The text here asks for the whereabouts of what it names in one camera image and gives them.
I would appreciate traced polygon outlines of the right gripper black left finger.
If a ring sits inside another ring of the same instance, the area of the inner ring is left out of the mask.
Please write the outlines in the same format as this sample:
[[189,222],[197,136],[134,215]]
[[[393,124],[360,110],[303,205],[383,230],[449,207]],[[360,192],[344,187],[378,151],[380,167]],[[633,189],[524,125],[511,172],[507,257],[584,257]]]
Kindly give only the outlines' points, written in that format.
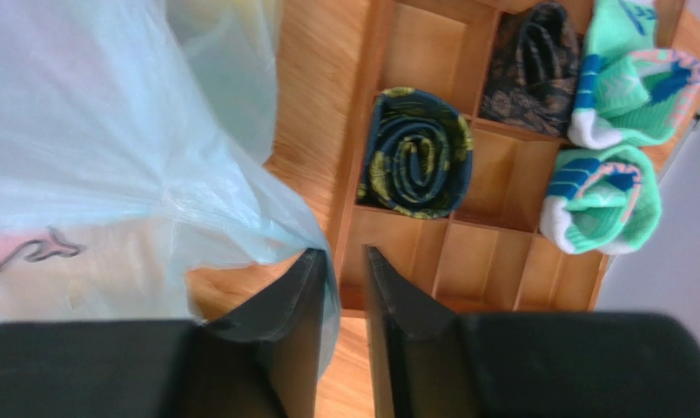
[[271,285],[205,329],[252,350],[289,417],[312,417],[320,374],[327,256],[307,249]]

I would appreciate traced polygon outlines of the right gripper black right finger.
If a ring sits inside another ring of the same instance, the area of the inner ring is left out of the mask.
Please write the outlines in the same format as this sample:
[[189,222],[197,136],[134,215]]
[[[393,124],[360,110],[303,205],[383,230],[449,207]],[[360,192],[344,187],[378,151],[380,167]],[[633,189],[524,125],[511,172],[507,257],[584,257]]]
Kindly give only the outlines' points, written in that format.
[[462,415],[456,314],[404,278],[378,247],[365,246],[364,253],[376,416]]

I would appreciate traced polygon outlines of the light blue plastic bag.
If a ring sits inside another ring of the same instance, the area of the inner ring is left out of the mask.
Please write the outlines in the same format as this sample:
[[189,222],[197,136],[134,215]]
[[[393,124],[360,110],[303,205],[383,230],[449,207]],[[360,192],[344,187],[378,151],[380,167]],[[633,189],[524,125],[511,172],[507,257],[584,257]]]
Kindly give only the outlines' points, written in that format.
[[328,243],[264,164],[280,1],[0,1],[0,322],[189,319]]

